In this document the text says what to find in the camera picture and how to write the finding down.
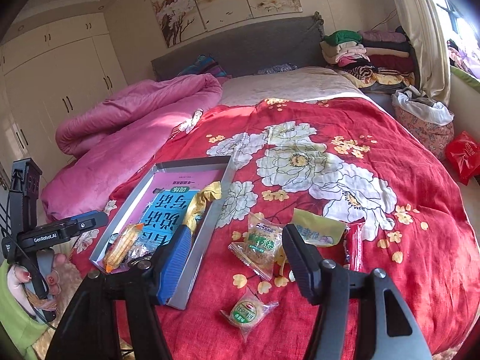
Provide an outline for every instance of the metal screw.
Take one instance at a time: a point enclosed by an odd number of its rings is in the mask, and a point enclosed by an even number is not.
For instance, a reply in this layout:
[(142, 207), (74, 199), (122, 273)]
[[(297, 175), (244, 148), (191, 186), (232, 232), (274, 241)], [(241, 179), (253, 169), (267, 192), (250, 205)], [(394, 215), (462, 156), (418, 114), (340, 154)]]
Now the metal screw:
[(387, 273), (382, 269), (382, 268), (375, 268), (373, 270), (373, 274), (377, 276), (378, 278), (383, 279), (385, 276), (387, 276)]
[(93, 271), (90, 271), (87, 275), (90, 279), (96, 279), (97, 277), (100, 276), (100, 271), (98, 271), (97, 269), (93, 270)]
[(335, 264), (335, 261), (333, 261), (332, 259), (324, 259), (324, 260), (322, 261), (322, 265), (323, 265), (325, 268), (334, 269), (337, 264)]
[(152, 263), (149, 259), (143, 259), (142, 261), (138, 261), (137, 267), (138, 269), (148, 269), (152, 266)]

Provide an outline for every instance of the red plastic bag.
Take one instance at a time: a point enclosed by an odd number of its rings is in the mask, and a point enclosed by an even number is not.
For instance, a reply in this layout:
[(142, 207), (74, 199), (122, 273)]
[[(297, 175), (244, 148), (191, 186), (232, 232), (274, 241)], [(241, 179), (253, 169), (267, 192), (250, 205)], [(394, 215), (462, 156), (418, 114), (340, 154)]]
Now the red plastic bag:
[(460, 175), (462, 184), (467, 185), (469, 178), (480, 175), (480, 144), (466, 131), (447, 145), (445, 154)]

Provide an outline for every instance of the headboard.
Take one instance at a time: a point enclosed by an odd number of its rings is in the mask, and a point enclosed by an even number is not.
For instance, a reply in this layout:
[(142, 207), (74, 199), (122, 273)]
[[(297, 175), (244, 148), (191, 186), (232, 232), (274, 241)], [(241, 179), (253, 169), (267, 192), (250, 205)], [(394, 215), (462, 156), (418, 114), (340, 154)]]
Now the headboard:
[(171, 80), (199, 55), (210, 55), (233, 77), (248, 76), (263, 68), (292, 63), (325, 66), (319, 42), (323, 19), (292, 17), (248, 24), (219, 32), (179, 47), (152, 61), (157, 81)]

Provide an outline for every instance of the beige curtain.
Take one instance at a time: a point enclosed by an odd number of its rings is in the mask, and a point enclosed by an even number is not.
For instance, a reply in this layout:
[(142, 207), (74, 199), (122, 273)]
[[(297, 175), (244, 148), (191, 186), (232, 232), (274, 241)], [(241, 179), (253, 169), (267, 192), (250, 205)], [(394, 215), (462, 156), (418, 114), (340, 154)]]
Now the beige curtain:
[(421, 90), (448, 105), (450, 65), (435, 3), (432, 0), (394, 1), (400, 24), (417, 55)]

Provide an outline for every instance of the maroon folded cloth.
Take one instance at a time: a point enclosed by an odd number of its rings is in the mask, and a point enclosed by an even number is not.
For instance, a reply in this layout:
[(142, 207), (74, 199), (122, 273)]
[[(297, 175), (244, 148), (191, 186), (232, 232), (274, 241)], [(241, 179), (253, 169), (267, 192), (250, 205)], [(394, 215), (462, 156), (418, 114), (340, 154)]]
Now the maroon folded cloth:
[(415, 70), (411, 56), (404, 58), (396, 55), (369, 55), (369, 58), (377, 68), (389, 68), (406, 74)]
[(358, 31), (362, 38), (371, 42), (394, 42), (403, 43), (407, 41), (404, 34), (400, 32), (384, 31), (384, 30), (370, 30)]

